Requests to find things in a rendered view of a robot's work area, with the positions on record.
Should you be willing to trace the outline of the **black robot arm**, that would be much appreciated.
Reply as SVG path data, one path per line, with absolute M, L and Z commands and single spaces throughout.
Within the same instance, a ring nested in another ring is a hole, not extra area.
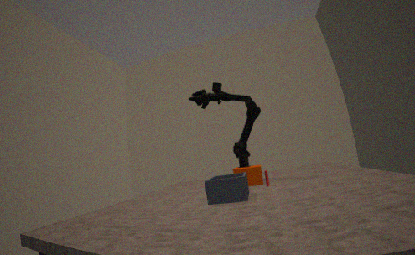
M 225 93 L 221 91 L 222 83 L 213 83 L 212 91 L 216 93 L 211 94 L 211 100 L 217 101 L 218 104 L 222 101 L 241 101 L 245 102 L 245 105 L 247 107 L 246 111 L 246 122 L 242 131 L 241 139 L 239 142 L 235 142 L 234 146 L 234 154 L 239 159 L 239 165 L 238 168 L 248 168 L 249 166 L 249 160 L 248 157 L 250 156 L 250 152 L 247 151 L 247 145 L 246 142 L 249 138 L 250 132 L 252 130 L 253 123 L 258 118 L 259 113 L 261 112 L 260 108 L 257 107 L 255 102 L 252 100 L 250 96 L 240 96 L 240 95 L 231 95 L 228 93 Z

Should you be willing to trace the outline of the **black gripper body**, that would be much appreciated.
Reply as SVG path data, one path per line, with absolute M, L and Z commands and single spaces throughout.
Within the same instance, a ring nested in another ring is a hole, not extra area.
M 206 93 L 206 90 L 202 90 L 202 92 L 201 92 L 201 95 L 198 95 L 197 96 L 197 103 L 198 103 L 198 106 L 200 106 L 202 103 L 203 103 L 203 101 L 209 101 L 209 102 L 211 102 L 212 100 L 211 100 L 211 94 L 212 93 Z

